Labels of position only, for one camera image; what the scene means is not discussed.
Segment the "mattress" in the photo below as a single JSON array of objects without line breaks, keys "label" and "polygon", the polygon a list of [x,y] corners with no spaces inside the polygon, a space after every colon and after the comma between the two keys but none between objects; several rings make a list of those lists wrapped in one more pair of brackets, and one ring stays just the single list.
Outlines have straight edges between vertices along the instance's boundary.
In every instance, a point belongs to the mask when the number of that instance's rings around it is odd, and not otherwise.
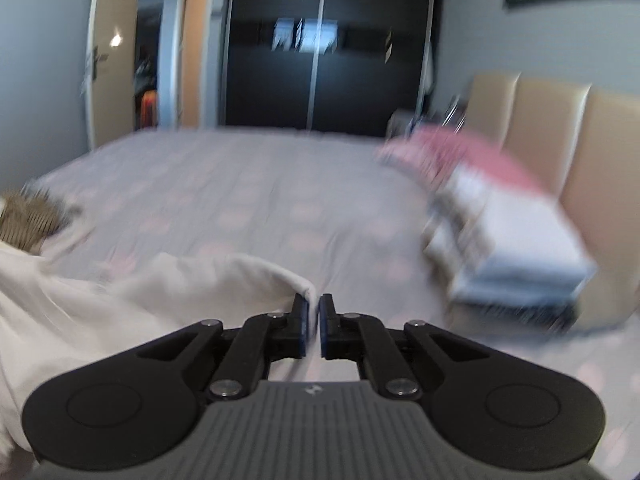
[{"label": "mattress", "polygon": [[[260,256],[330,292],[338,312],[443,326],[444,300],[420,250],[426,192],[380,166],[379,141],[289,130],[144,131],[41,179],[97,225],[57,260],[60,274],[105,282],[153,256]],[[640,470],[640,320],[615,332],[482,341],[588,384],[607,411],[593,463],[613,480]],[[311,380],[357,380],[317,362]]]}]

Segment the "upholstered headboard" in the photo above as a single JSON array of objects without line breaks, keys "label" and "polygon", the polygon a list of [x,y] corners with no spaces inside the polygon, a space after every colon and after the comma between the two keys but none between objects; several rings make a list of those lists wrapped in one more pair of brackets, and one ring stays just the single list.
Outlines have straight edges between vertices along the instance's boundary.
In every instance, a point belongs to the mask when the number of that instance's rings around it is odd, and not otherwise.
[{"label": "upholstered headboard", "polygon": [[[640,97],[481,73],[465,126],[498,142],[558,197],[596,259],[599,271],[580,295],[576,328],[626,320],[640,288]],[[453,305],[453,328],[473,332],[478,323],[470,312]]]}]

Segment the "white logo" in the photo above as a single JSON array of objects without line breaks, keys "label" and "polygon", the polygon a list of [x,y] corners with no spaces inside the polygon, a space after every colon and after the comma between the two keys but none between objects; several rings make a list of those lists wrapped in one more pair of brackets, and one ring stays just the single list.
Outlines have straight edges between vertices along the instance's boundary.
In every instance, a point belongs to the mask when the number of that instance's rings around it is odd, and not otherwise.
[{"label": "white logo", "polygon": [[322,393],[322,386],[318,386],[317,384],[312,384],[311,386],[307,386],[305,388],[305,391],[310,396],[315,397],[316,394],[321,394]]}]

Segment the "blanket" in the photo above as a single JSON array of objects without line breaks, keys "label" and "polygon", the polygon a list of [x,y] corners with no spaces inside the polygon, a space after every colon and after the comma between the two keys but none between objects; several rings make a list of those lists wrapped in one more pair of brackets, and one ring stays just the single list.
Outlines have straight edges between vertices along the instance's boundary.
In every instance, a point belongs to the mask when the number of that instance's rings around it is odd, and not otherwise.
[{"label": "blanket", "polygon": [[[20,413],[29,394],[79,368],[201,319],[227,328],[264,312],[290,309],[296,293],[312,306],[315,339],[318,297],[307,280],[274,264],[233,254],[219,259],[160,254],[140,272],[107,285],[55,275],[50,260],[0,247],[0,473],[14,443],[29,449]],[[280,378],[296,364],[276,363]]]}]

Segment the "wardrobe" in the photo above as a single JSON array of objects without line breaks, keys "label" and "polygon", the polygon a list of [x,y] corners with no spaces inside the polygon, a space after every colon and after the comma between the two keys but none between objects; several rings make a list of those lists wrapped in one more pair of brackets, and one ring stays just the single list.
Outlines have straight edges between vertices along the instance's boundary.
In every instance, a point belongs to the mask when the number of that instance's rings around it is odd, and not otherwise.
[{"label": "wardrobe", "polygon": [[430,0],[229,0],[225,123],[383,136],[418,99]]}]

